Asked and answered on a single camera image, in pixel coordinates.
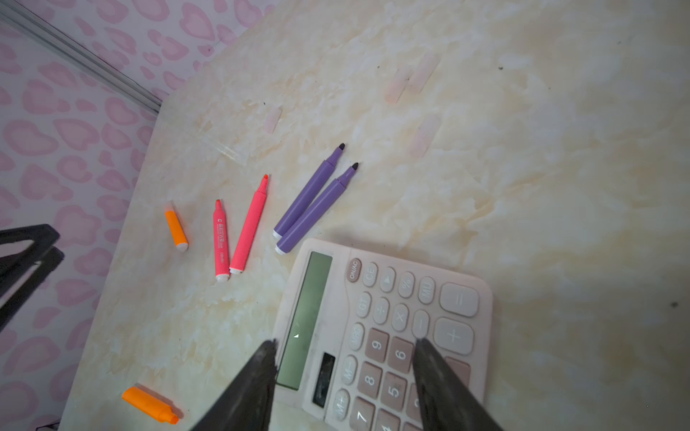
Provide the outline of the orange highlighter pen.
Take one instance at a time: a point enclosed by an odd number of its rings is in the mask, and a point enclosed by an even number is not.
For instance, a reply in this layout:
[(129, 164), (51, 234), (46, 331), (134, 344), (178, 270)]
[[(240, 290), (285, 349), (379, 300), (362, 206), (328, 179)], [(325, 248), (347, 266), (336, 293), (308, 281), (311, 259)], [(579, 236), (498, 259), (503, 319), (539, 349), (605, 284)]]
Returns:
[(122, 400), (161, 423), (176, 425), (179, 417), (173, 408), (155, 396), (133, 386), (122, 394)]
[(180, 252), (187, 251), (189, 249), (189, 241), (172, 201), (169, 201), (165, 206), (165, 220), (172, 235), (175, 248)]

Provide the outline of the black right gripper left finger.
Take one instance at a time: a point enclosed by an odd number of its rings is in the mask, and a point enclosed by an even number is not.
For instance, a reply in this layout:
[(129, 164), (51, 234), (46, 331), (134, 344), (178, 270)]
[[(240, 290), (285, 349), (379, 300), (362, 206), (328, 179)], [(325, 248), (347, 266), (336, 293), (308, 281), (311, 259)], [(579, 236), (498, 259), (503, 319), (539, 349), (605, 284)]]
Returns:
[(192, 430), (268, 430), (276, 389), (278, 341), (264, 341)]

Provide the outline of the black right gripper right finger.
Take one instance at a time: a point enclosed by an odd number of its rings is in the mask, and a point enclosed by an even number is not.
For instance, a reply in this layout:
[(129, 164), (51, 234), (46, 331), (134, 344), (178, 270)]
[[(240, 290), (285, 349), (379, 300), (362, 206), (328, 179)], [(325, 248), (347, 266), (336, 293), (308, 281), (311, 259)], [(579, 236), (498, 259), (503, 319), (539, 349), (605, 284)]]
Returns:
[(503, 431), (427, 339), (417, 339), (413, 373), (426, 431)]

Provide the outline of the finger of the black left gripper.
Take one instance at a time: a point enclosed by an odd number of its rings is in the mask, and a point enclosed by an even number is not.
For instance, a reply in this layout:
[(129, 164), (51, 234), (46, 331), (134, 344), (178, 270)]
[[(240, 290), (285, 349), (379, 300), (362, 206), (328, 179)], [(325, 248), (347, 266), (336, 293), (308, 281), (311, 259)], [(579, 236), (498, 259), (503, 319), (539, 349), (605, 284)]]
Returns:
[(31, 242), (23, 251), (1, 256), (1, 296), (7, 294), (17, 282), (32, 271), (1, 306), (1, 330), (5, 329), (39, 286), (63, 262), (65, 255), (56, 246), (59, 238), (59, 232), (49, 224), (1, 231), (2, 245)]

